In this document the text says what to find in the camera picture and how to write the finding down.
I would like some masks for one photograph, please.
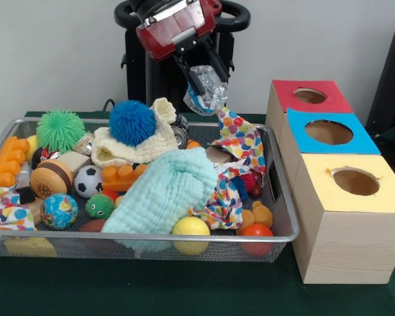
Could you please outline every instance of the shape sorter box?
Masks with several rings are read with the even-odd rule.
[[[279,142],[287,110],[314,113],[353,113],[333,81],[273,80],[265,125]]]
[[[301,153],[381,154],[351,113],[305,113],[288,109],[278,146],[291,191]]]
[[[380,155],[302,154],[294,186],[303,282],[386,284],[395,268],[395,174]]]

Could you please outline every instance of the small green spiky ball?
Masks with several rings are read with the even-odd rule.
[[[112,199],[102,193],[95,194],[86,202],[86,211],[96,219],[108,219],[115,208]]]
[[[85,133],[85,125],[78,115],[68,110],[53,110],[44,114],[38,122],[38,146],[66,153]]]

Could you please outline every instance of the circular hole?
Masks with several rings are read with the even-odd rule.
[[[347,144],[354,137],[347,126],[333,120],[314,120],[305,126],[305,132],[318,142],[328,145]]]
[[[343,168],[333,172],[335,183],[343,190],[359,196],[371,196],[379,190],[377,179],[364,170]]]
[[[320,91],[308,88],[300,88],[294,91],[294,95],[300,101],[310,104],[319,104],[325,102],[327,99],[326,95]]]

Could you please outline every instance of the black and white ball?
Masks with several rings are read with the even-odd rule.
[[[102,170],[97,166],[82,167],[74,179],[74,188],[83,198],[89,199],[102,190]]]

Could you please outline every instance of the metal mesh basket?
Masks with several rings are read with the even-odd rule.
[[[38,118],[21,118],[8,125],[0,135],[0,147],[8,136],[26,138],[36,133]],[[94,131],[107,126],[107,120],[84,120],[87,130]],[[256,126],[262,137],[264,155],[269,168],[261,201],[273,212],[273,237],[235,236],[233,230],[213,230],[211,236],[175,236],[156,234],[104,234],[77,232],[91,218],[85,212],[86,200],[73,190],[70,194],[78,203],[76,222],[66,230],[52,231],[43,224],[37,231],[0,230],[0,256],[40,256],[101,259],[156,259],[156,260],[200,260],[200,261],[258,261],[273,262],[287,242],[298,235],[298,222],[294,204],[287,187],[282,162],[273,133],[264,126]],[[214,123],[190,123],[190,137],[203,147],[219,137],[219,125]],[[244,202],[245,209],[251,209],[252,199]],[[139,243],[166,243],[163,251],[134,252]],[[181,254],[173,242],[187,243],[190,249],[207,249],[200,255]]]

